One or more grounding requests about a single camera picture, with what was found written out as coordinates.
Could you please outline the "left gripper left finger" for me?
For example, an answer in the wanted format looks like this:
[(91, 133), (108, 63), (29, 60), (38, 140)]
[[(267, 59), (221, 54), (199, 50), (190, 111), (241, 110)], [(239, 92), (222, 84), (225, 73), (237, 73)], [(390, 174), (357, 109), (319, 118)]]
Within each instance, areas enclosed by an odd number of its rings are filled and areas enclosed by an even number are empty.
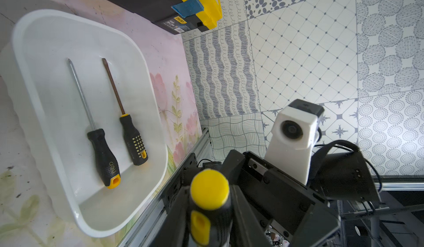
[(189, 186), (180, 189), (150, 247), (191, 247), (188, 222)]

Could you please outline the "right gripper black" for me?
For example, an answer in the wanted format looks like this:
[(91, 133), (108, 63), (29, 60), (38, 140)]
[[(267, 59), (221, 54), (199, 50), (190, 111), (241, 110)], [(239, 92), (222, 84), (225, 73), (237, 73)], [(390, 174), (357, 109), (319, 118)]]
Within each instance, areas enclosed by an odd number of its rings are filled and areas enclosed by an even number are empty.
[(252, 152), (230, 151), (221, 172), (240, 188), (260, 228), (272, 226), (292, 247), (318, 247), (340, 229), (323, 196)]

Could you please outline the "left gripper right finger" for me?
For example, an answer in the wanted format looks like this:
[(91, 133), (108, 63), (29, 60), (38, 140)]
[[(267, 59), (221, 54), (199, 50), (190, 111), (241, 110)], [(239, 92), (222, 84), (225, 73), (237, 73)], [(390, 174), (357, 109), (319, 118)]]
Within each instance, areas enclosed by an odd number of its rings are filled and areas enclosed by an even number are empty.
[(265, 232), (242, 190), (236, 185), (231, 185), (230, 193), (234, 213), (230, 245), (232, 247), (270, 247)]

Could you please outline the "black yellow oval-grip screwdriver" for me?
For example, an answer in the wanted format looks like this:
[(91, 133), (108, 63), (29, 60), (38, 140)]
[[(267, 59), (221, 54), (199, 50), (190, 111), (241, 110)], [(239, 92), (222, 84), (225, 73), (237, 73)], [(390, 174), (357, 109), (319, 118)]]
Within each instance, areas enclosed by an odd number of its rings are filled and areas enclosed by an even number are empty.
[(201, 247), (222, 247), (232, 225), (230, 185), (217, 170), (206, 169), (196, 174), (189, 188), (188, 228)]

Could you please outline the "black yellow-dotted brown-shaft screwdriver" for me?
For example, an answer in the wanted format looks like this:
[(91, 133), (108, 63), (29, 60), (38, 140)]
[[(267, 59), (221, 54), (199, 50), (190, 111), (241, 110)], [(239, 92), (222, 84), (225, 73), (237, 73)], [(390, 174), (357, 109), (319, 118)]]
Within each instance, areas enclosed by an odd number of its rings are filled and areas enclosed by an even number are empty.
[(131, 160), (134, 165), (139, 166), (147, 162), (148, 160), (148, 153), (146, 151), (144, 142), (142, 140), (142, 137), (140, 135), (140, 132), (138, 129), (134, 126), (133, 120), (130, 114), (125, 112), (125, 109), (123, 107), (123, 104), (121, 102), (117, 87), (115, 85), (115, 82), (113, 80), (112, 74), (110, 72), (110, 68), (107, 62), (106, 58), (102, 58), (102, 63), (105, 67), (105, 70), (107, 72), (109, 81), (111, 83), (112, 89), (114, 91), (115, 97), (117, 99), (121, 116), (119, 118), (119, 121), (123, 128), (123, 137), (125, 144), (127, 146), (129, 155), (131, 157)]

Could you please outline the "black handle yellow-end screwdriver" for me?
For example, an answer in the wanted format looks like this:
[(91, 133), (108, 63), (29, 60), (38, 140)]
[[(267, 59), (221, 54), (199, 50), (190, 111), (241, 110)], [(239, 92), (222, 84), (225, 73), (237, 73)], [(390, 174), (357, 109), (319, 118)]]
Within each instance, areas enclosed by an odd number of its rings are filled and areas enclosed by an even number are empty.
[(86, 100), (82, 85), (79, 81), (72, 60), (68, 58), (67, 63), (72, 71), (79, 96), (89, 121), (91, 130), (87, 133), (87, 138), (91, 142), (94, 149), (96, 170), (104, 186), (108, 189), (114, 189), (118, 187), (121, 182), (118, 161), (107, 144), (105, 131), (103, 128), (97, 128), (95, 125), (91, 110), (89, 109), (88, 102)]

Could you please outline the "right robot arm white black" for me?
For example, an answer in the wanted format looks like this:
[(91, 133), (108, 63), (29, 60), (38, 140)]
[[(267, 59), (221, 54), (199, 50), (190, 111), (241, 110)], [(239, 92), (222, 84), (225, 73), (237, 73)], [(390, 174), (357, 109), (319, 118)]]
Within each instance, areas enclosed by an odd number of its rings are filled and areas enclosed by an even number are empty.
[(312, 179), (301, 184), (252, 152), (228, 154), (220, 171), (238, 187), (236, 198), (247, 201), (235, 211), (231, 246), (268, 245), (265, 230), (272, 225), (291, 246), (316, 247), (341, 225), (331, 201), (379, 202), (367, 162), (356, 145), (331, 142), (311, 161)]

